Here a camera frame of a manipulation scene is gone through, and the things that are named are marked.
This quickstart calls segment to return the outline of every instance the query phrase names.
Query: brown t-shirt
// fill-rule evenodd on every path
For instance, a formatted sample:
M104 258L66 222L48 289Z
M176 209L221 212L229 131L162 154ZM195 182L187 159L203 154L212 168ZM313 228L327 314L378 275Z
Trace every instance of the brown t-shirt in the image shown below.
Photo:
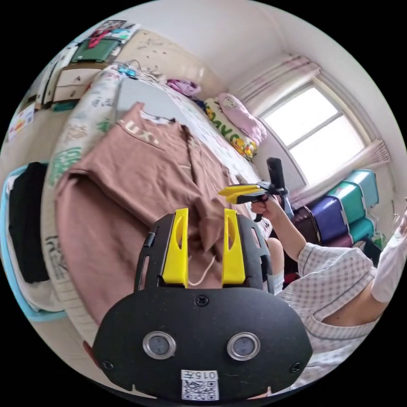
M117 301L133 292L138 256L152 224L189 208L189 277L218 287L223 210L217 192L228 170L178 122L145 119L134 107L61 178L56 216L61 249L88 312L100 323ZM244 205L236 208L248 215Z

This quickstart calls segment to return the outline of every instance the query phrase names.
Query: plaid shirt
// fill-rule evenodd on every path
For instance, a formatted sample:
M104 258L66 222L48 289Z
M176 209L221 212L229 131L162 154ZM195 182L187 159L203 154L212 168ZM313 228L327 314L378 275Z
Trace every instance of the plaid shirt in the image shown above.
M298 313L313 355L298 380L283 392L325 376L364 341L377 321L361 326L331 326L321 321L355 298L373 280L376 269L358 248L307 243L298 259L300 279L279 296Z

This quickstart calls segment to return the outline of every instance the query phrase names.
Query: purple storage bin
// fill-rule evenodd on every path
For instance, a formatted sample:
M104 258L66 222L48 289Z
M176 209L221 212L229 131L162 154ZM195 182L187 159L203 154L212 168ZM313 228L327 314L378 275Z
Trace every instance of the purple storage bin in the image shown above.
M349 227L343 216L342 205L334 196L324 196L309 208L314 215L322 242L349 233Z
M339 236L329 242L323 244L324 246L328 247L352 247L353 240L349 233L345 233L342 236Z

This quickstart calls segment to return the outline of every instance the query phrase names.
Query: person's hand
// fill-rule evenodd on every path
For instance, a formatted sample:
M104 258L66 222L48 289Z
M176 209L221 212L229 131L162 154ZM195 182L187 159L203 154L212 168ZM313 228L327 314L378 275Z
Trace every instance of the person's hand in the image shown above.
M251 211L272 221L281 214L280 202L281 198L279 196L265 195L262 202L253 202L251 204Z

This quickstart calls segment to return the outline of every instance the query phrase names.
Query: white curtain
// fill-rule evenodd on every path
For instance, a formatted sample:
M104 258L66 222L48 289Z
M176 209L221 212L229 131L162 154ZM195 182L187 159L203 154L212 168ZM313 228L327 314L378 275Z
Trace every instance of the white curtain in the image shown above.
M306 85L320 72L320 67L297 54L283 54L266 61L230 86L254 116L261 115L282 98Z
M298 209L301 206L307 205L315 199L318 199L334 188L335 185L340 183L354 170L362 168L374 170L375 168L389 164L390 162L391 157L386 145L382 140L377 139L349 160L338 170L338 172L327 176L324 181L316 185L307 185L297 191L292 191L290 193L291 206L294 209Z

